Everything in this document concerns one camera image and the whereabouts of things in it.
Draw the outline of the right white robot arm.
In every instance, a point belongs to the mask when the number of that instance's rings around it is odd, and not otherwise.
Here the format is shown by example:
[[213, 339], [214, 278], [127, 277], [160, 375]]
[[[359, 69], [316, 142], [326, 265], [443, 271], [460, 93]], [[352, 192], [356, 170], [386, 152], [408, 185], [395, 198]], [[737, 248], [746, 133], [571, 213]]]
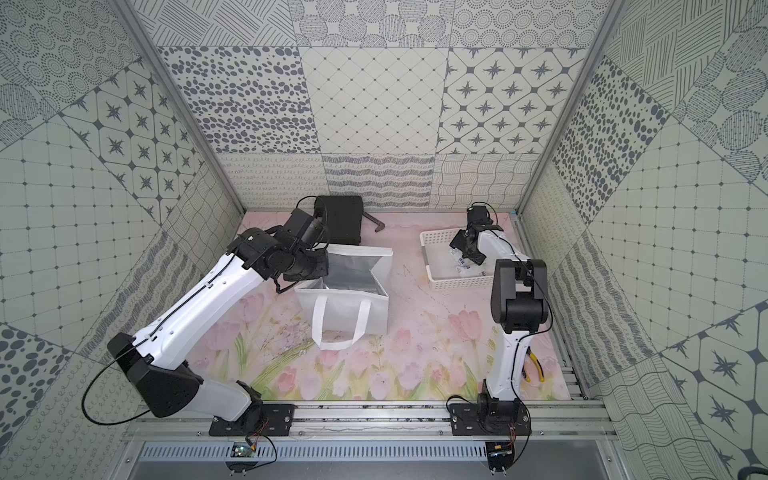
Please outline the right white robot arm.
[[491, 268], [490, 311], [501, 328], [494, 364], [479, 399], [489, 408], [501, 402], [520, 402], [525, 358], [532, 338], [550, 316], [547, 266], [518, 251], [497, 223], [496, 212], [485, 202], [467, 210], [467, 225], [450, 242], [464, 261]]

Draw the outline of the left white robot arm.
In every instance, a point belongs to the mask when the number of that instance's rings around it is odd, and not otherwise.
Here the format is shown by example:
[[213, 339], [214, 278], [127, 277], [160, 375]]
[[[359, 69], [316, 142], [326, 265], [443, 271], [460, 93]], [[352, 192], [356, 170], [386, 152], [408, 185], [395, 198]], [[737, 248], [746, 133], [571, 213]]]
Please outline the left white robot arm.
[[109, 341], [110, 354], [155, 417], [183, 410], [229, 422], [256, 416], [258, 392], [243, 382], [226, 384], [194, 372], [187, 356], [231, 307], [262, 283], [325, 276], [323, 230], [320, 219], [295, 209], [283, 225], [243, 231], [168, 311], [136, 333], [119, 333]]

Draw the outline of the yellow handled pliers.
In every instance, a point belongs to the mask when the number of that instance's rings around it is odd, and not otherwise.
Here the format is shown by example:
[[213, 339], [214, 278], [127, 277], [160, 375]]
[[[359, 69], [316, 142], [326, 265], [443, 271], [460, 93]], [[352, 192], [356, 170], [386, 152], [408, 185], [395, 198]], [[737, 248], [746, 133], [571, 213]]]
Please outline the yellow handled pliers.
[[534, 381], [544, 383], [546, 381], [544, 368], [531, 349], [528, 349], [525, 354], [522, 377], [527, 383], [532, 383]]

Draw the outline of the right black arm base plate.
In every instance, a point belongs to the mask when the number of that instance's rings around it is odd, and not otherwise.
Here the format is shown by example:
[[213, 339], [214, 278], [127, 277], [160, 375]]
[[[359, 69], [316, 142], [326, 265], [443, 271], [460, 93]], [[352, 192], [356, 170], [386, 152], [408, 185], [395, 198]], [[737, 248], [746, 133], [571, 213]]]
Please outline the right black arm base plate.
[[451, 402], [447, 405], [451, 433], [455, 437], [466, 436], [516, 436], [531, 434], [531, 420], [527, 413], [509, 415], [481, 415], [476, 404]]

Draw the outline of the black plastic case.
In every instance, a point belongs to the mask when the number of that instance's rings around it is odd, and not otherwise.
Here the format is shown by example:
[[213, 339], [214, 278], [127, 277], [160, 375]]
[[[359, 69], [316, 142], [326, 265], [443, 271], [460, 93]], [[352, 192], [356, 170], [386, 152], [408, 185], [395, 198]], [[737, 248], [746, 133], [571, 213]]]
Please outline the black plastic case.
[[363, 200], [358, 195], [317, 196], [314, 216], [323, 225], [321, 242], [360, 245]]

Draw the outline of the white insulated delivery bag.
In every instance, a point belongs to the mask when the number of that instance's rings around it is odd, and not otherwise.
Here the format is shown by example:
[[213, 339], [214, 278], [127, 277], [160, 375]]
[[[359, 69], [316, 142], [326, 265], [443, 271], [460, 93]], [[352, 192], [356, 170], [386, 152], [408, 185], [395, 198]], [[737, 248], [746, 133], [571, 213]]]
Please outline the white insulated delivery bag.
[[345, 350], [364, 335], [388, 330], [389, 278], [394, 251], [331, 244], [328, 274], [298, 283], [295, 293], [319, 349]]

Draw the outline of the green circuit board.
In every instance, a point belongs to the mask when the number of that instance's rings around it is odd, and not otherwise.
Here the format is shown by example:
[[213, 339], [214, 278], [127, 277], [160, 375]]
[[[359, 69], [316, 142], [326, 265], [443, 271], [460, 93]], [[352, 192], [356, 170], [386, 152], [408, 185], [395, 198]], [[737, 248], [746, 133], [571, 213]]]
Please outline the green circuit board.
[[246, 443], [236, 443], [232, 446], [231, 457], [232, 458], [252, 458], [254, 455], [253, 448]]

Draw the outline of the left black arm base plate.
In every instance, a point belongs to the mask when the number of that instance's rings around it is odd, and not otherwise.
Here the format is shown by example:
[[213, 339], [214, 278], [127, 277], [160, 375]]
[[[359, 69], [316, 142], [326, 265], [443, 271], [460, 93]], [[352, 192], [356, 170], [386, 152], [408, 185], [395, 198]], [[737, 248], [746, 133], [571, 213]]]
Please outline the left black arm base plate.
[[290, 434], [296, 406], [290, 403], [267, 403], [249, 407], [235, 421], [214, 417], [208, 434], [211, 437], [248, 437], [256, 434], [286, 437]]

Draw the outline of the aluminium rail frame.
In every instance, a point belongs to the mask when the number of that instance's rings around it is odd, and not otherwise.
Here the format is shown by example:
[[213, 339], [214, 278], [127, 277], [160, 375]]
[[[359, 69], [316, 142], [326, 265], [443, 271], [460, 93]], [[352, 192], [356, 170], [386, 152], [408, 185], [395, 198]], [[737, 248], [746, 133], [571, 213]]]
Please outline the aluminium rail frame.
[[[115, 472], [129, 476], [140, 462], [222, 464], [242, 474], [270, 461], [469, 461], [486, 460], [486, 442], [510, 442], [525, 460], [542, 447], [554, 457], [554, 446], [584, 449], [614, 474], [621, 464], [619, 442], [604, 404], [580, 398], [580, 386], [566, 375], [570, 399], [527, 401], [528, 436], [466, 436], [451, 433], [449, 401], [296, 401], [290, 434], [211, 437], [213, 420], [183, 412], [177, 417], [144, 419], [129, 427], [117, 455]], [[236, 443], [254, 450], [252, 458], [232, 458]]]

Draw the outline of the black controller box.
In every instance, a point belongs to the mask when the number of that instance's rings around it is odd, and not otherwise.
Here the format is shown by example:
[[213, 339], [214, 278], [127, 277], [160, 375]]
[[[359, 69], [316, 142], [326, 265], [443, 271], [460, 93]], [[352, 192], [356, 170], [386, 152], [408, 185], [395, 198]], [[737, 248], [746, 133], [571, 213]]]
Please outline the black controller box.
[[488, 469], [493, 475], [506, 472], [514, 465], [516, 452], [510, 442], [486, 442], [486, 460]]

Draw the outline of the white perforated plastic basket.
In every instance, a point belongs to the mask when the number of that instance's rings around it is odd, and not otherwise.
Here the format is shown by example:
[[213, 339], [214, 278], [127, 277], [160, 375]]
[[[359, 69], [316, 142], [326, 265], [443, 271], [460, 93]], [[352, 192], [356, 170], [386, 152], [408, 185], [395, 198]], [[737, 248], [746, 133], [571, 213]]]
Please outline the white perforated plastic basket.
[[495, 261], [511, 254], [513, 247], [505, 243], [503, 232], [492, 231], [480, 236], [480, 251], [488, 257], [481, 264], [464, 258], [460, 250], [450, 246], [459, 228], [423, 231], [419, 234], [427, 277], [433, 290], [490, 288]]

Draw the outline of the clear ice pack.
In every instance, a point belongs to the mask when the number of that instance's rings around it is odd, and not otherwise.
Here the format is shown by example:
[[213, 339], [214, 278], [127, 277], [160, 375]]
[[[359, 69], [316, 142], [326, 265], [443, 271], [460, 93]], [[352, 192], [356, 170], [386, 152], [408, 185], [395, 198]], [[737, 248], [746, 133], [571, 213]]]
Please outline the clear ice pack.
[[460, 278], [483, 276], [483, 268], [475, 262], [463, 258], [461, 255], [454, 258], [455, 268]]

